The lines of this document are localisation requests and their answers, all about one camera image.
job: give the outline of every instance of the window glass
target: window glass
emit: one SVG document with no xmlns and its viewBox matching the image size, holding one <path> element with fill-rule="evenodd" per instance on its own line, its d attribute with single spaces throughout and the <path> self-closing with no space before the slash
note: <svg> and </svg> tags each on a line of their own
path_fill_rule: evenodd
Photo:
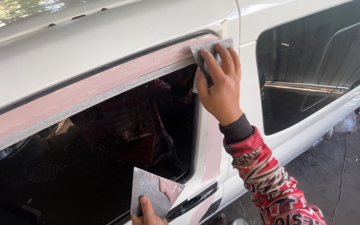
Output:
<svg viewBox="0 0 360 225">
<path fill-rule="evenodd" d="M 196 68 L 130 89 L 1 150 L 0 224 L 106 225 L 130 208 L 135 166 L 185 182 Z"/>
<path fill-rule="evenodd" d="M 264 132 L 271 135 L 360 85 L 360 0 L 269 29 L 256 51 Z"/>
</svg>

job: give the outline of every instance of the long sleeve shirt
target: long sleeve shirt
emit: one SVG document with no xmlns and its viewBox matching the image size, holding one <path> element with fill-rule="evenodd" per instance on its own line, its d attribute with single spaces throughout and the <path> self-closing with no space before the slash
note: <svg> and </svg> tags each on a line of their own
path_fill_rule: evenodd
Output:
<svg viewBox="0 0 360 225">
<path fill-rule="evenodd" d="M 326 225 L 320 209 L 307 203 L 297 181 L 279 165 L 245 114 L 233 124 L 219 127 L 224 147 L 233 157 L 232 165 L 252 192 L 264 225 Z"/>
</svg>

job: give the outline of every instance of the person's right hand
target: person's right hand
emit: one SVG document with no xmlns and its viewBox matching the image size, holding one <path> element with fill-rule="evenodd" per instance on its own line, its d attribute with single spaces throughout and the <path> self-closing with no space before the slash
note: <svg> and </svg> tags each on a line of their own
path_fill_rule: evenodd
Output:
<svg viewBox="0 0 360 225">
<path fill-rule="evenodd" d="M 166 219 L 162 220 L 154 213 L 153 205 L 147 196 L 142 196 L 140 203 L 143 215 L 140 217 L 130 215 L 133 225 L 169 225 Z"/>
<path fill-rule="evenodd" d="M 222 58 L 222 67 L 211 53 L 201 50 L 201 56 L 208 66 L 214 84 L 208 88 L 206 77 L 199 70 L 195 74 L 196 85 L 198 97 L 206 110 L 216 117 L 222 126 L 227 126 L 243 115 L 239 104 L 241 64 L 232 47 L 227 50 L 217 43 L 215 49 Z"/>
</svg>

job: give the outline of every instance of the car window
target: car window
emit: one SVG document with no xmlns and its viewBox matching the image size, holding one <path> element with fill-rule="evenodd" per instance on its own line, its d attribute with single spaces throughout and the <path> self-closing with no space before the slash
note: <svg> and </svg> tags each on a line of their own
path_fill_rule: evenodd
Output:
<svg viewBox="0 0 360 225">
<path fill-rule="evenodd" d="M 196 64 L 141 84 L 0 151 L 1 217 L 105 225 L 130 208 L 136 166 L 177 182 L 192 175 Z"/>
<path fill-rule="evenodd" d="M 360 85 L 360 0 L 264 31 L 256 54 L 264 132 L 271 135 Z"/>
</svg>

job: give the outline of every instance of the door handle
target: door handle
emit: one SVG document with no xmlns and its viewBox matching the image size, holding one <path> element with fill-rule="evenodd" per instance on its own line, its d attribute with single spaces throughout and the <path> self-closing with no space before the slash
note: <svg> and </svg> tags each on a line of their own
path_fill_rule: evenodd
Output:
<svg viewBox="0 0 360 225">
<path fill-rule="evenodd" d="M 184 213 L 190 211 L 194 207 L 198 206 L 205 199 L 213 195 L 218 188 L 219 187 L 217 185 L 217 181 L 215 181 L 214 184 L 198 192 L 197 194 L 189 197 L 188 199 L 184 200 L 182 203 L 174 207 L 172 210 L 170 210 L 166 215 L 166 220 L 170 222 L 175 218 L 183 215 Z"/>
</svg>

